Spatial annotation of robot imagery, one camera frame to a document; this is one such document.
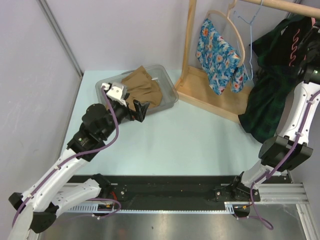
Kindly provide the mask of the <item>pink plastic hanger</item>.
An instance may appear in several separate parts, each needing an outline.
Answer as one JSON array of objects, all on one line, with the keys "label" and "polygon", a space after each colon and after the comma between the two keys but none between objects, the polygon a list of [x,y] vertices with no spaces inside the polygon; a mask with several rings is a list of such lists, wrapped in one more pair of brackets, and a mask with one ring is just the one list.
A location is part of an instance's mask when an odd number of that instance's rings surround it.
[{"label": "pink plastic hanger", "polygon": [[297,63],[298,47],[299,44],[303,41],[307,33],[312,29],[316,19],[314,17],[303,17],[301,20],[293,23],[292,27],[292,44],[290,47],[290,56],[288,66],[293,67]]}]

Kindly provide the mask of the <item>blue floral skirt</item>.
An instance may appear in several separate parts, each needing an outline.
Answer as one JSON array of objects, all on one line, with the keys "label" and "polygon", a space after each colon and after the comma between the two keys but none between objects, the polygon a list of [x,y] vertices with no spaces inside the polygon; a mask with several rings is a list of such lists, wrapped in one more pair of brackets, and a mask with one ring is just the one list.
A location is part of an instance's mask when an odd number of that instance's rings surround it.
[{"label": "blue floral skirt", "polygon": [[222,95],[227,86],[233,93],[242,91],[249,80],[240,62],[237,50],[232,47],[208,18],[202,23],[195,53],[201,68],[206,73],[209,87]]}]

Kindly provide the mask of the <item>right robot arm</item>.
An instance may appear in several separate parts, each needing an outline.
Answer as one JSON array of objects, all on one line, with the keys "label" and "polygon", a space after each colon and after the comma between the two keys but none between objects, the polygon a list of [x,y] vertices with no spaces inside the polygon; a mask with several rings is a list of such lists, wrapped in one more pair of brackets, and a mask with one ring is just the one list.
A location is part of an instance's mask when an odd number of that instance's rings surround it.
[{"label": "right robot arm", "polygon": [[266,140],[259,151],[258,162],[234,178],[231,196],[242,201],[253,199],[259,186],[274,174],[281,175],[305,162],[313,153],[308,146],[314,114],[320,103],[320,23],[316,22],[298,45],[305,54],[299,60],[293,103],[283,129]]}]

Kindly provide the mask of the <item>beige wooden hanger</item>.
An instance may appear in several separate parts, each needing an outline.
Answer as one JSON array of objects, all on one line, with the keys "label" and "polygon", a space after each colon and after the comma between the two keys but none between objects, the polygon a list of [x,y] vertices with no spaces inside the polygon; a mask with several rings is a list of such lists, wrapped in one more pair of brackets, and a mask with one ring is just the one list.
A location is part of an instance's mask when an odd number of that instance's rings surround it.
[{"label": "beige wooden hanger", "polygon": [[231,10],[236,6],[237,2],[238,2],[237,0],[234,0],[233,2],[229,3],[226,13],[223,13],[223,12],[218,11],[218,10],[209,10],[206,13],[205,18],[209,18],[210,15],[218,15],[218,16],[220,16],[222,19],[224,19],[226,21],[226,26],[230,27],[231,32],[234,33],[234,35],[235,35],[237,47],[238,47],[238,50],[239,50],[239,59],[240,59],[237,67],[241,67],[244,64],[244,61],[245,61],[246,51],[245,51],[245,47],[244,47],[244,43],[243,43],[243,40],[241,38],[241,35],[240,35],[237,27],[235,26],[235,24],[232,22],[232,20],[230,18]]}]

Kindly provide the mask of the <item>tan garment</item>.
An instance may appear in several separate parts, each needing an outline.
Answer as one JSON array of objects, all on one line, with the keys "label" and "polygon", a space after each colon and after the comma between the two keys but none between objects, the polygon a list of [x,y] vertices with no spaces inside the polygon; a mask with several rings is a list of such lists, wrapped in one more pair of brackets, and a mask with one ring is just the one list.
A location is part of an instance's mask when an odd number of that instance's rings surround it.
[{"label": "tan garment", "polygon": [[131,110],[135,110],[134,100],[140,103],[148,102],[149,109],[160,105],[163,98],[161,88],[143,66],[123,78],[121,83],[127,87],[129,97],[126,102]]}]

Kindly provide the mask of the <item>wooden clothes rack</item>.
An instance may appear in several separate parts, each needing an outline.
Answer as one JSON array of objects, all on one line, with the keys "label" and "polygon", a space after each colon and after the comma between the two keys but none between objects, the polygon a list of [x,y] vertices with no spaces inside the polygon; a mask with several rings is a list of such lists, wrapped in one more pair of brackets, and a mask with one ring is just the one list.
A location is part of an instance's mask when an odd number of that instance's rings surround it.
[{"label": "wooden clothes rack", "polygon": [[[195,57],[200,67],[189,64],[193,27],[196,15],[195,0],[189,1],[182,71],[175,89],[182,101],[204,109],[232,122],[247,108],[251,88],[246,86],[251,77],[245,70],[246,50],[241,35],[231,19],[237,1],[228,4],[226,12],[209,10],[202,22]],[[237,47],[223,38],[214,26],[211,15],[221,17],[234,33]]]}]

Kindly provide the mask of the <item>blue wire hanger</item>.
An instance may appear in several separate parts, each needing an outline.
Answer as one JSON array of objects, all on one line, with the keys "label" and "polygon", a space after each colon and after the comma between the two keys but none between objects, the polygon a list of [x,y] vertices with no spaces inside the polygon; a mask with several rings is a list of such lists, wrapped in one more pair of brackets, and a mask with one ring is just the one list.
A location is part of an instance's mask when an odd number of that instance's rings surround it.
[{"label": "blue wire hanger", "polygon": [[258,67],[257,55],[253,50],[254,42],[254,26],[256,18],[262,8],[263,0],[259,0],[255,8],[244,7],[240,9],[236,6],[232,11],[231,19],[235,23],[236,27],[240,28],[239,33],[243,42],[245,57],[244,57],[244,70],[248,76],[248,80],[254,82],[255,70]]}]

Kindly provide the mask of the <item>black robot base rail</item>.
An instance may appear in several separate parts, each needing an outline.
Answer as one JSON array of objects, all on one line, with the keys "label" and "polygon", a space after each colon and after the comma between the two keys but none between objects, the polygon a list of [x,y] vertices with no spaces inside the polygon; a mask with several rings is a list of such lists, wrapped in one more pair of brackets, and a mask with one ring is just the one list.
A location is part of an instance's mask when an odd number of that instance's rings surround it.
[{"label": "black robot base rail", "polygon": [[141,176],[94,175],[102,181],[102,191],[91,197],[102,214],[122,212],[196,213],[226,210],[225,203],[249,207],[261,203],[262,189],[250,190],[240,177],[225,176]]}]

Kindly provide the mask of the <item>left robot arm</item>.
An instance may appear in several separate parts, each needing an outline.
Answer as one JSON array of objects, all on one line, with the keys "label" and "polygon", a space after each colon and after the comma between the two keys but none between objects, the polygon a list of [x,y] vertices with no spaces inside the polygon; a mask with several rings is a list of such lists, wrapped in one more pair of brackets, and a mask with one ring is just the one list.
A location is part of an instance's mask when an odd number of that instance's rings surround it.
[{"label": "left robot arm", "polygon": [[28,231],[42,233],[70,208],[87,200],[105,200],[110,196],[111,183],[100,173],[69,192],[60,191],[80,168],[117,140],[123,119],[143,122],[150,105],[134,100],[134,109],[130,109],[126,102],[109,98],[106,102],[107,105],[96,103],[87,108],[79,131],[37,183],[23,193],[11,194],[8,200],[16,214],[9,239],[24,240]]}]

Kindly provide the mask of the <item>clear plastic tray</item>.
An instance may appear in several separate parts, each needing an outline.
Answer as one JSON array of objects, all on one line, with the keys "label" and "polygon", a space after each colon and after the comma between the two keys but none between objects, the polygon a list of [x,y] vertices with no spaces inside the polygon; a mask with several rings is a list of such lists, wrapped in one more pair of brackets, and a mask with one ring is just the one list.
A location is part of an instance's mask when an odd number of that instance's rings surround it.
[{"label": "clear plastic tray", "polygon": [[[165,68],[160,64],[156,64],[156,65],[147,66],[145,70],[151,76],[151,80],[153,82],[157,82],[157,84],[159,85],[160,91],[162,93],[162,99],[160,104],[153,108],[149,107],[146,114],[151,115],[151,114],[172,108],[174,104],[178,101],[179,97]],[[113,82],[120,83],[125,77],[128,77],[133,72],[134,70],[130,70],[130,71],[118,74],[116,76],[99,80],[95,84],[95,90],[96,90],[98,102],[106,105],[106,101],[104,100],[101,92],[101,86],[103,83],[113,83]]]}]

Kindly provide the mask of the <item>green plaid garment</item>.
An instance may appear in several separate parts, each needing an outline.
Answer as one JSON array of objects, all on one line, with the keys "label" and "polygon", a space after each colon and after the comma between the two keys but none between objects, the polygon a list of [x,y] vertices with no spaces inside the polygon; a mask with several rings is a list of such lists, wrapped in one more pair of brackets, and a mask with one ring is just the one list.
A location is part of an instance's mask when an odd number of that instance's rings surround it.
[{"label": "green plaid garment", "polygon": [[246,110],[238,119],[244,131],[260,143],[275,135],[286,98],[298,84],[296,74],[302,54],[297,51],[295,66],[289,66],[289,60],[293,25],[303,17],[307,16],[286,18],[253,42],[261,73],[249,94]]}]

